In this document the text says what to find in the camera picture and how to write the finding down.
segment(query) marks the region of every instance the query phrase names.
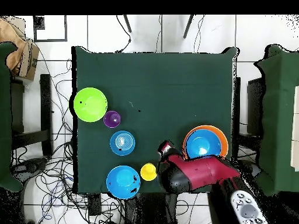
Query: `white controller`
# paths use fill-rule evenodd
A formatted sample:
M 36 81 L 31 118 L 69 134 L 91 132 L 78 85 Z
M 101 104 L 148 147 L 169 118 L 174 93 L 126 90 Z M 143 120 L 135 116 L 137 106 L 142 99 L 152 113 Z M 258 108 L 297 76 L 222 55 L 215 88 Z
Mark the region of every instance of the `white controller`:
M 231 204 L 240 224 L 268 224 L 253 196 L 246 191 L 235 191 Z

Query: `bowl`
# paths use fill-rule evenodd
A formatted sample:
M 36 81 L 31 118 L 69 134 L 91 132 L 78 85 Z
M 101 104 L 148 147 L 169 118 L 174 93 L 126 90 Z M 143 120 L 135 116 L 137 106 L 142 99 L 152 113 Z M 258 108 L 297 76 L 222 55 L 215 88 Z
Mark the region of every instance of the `bowl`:
M 80 90 L 74 99 L 74 110 L 85 122 L 100 120 L 107 111 L 107 99 L 102 91 L 93 87 Z
M 139 174 L 130 166 L 121 165 L 112 169 L 106 179 L 107 189 L 121 200 L 132 198 L 140 188 Z
M 209 131 L 209 132 L 205 132 L 204 134 L 203 134 L 203 132 L 201 132 L 201 133 L 197 132 L 200 130 L 205 130 L 205 131 Z M 201 142 L 201 140 L 194 142 L 193 145 L 195 145 L 195 146 L 196 146 L 196 144 L 202 145 L 201 147 L 199 147 L 202 149 L 201 150 L 198 149 L 197 157 L 203 156 L 201 154 L 205 153 L 205 150 L 207 150 L 207 148 L 209 149 L 209 152 L 206 152 L 205 155 L 219 155 L 222 157 L 226 157 L 226 155 L 228 153 L 228 142 L 227 142 L 227 139 L 226 139 L 224 133 L 220 129 L 218 129 L 217 127 L 214 127 L 212 125 L 201 125 L 201 126 L 198 126 L 194 129 L 192 129 L 191 131 L 189 131 L 189 133 L 185 137 L 185 140 L 183 142 L 183 153 L 184 153 L 186 159 L 194 158 L 195 154 L 193 154 L 191 156 L 188 154 L 187 146 L 188 146 L 188 149 L 189 148 L 191 149 L 192 147 L 190 146 L 190 142 L 192 141 L 192 139 L 195 139 L 195 137 L 197 137 L 197 136 L 200 137 L 200 135 L 204 135 L 203 136 L 204 139 L 206 139 L 206 140 L 208 139 L 211 141 L 208 141 L 208 143 L 210 144 L 209 148 L 208 148 L 207 142 L 205 142 L 205 140 L 202 140 L 202 142 Z
M 125 156 L 134 150 L 135 139 L 128 131 L 117 131 L 111 136 L 110 147 L 113 153 Z

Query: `green table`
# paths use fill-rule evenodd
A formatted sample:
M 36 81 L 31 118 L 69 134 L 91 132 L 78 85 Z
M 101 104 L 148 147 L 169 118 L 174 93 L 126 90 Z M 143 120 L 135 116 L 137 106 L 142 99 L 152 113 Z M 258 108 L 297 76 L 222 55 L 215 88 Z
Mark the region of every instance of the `green table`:
M 112 129 L 103 120 L 88 123 L 74 117 L 74 127 L 78 122 L 73 134 L 78 138 L 74 161 L 78 193 L 106 193 L 106 177 L 116 166 L 129 165 L 140 172 L 148 162 L 156 165 L 162 141 L 171 140 L 181 148 L 186 134 L 198 125 L 214 125 L 223 131 L 230 158 L 236 48 L 222 54 L 98 54 L 73 47 L 72 53 L 72 99 L 83 88 L 97 88 L 106 95 L 108 110 L 121 115 L 120 125 Z M 120 130 L 135 137 L 135 149 L 127 156 L 117 156 L 110 149 L 111 136 Z M 140 193 L 163 191 L 157 178 L 141 180 Z

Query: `blue bowl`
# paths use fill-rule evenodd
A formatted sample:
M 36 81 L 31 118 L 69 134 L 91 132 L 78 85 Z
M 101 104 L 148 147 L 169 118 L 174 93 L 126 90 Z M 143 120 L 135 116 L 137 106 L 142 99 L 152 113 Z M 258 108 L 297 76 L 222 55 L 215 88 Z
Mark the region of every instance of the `blue bowl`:
M 190 158 L 220 155 L 221 142 L 218 136 L 212 131 L 197 129 L 188 136 L 185 152 Z
M 114 197 L 127 200 L 138 193 L 140 177 L 132 167 L 118 166 L 109 172 L 106 185 Z
M 128 155 L 135 148 L 135 139 L 127 131 L 117 131 L 111 136 L 110 147 L 119 156 Z

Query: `blue bowl inside orange bowl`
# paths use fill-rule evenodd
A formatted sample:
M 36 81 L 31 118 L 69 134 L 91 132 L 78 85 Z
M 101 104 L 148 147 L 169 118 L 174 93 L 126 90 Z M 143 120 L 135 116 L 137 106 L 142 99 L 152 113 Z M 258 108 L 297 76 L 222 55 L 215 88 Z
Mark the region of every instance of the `blue bowl inside orange bowl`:
M 197 129 L 187 137 L 184 149 L 190 158 L 219 155 L 221 153 L 221 142 L 219 137 L 212 131 Z

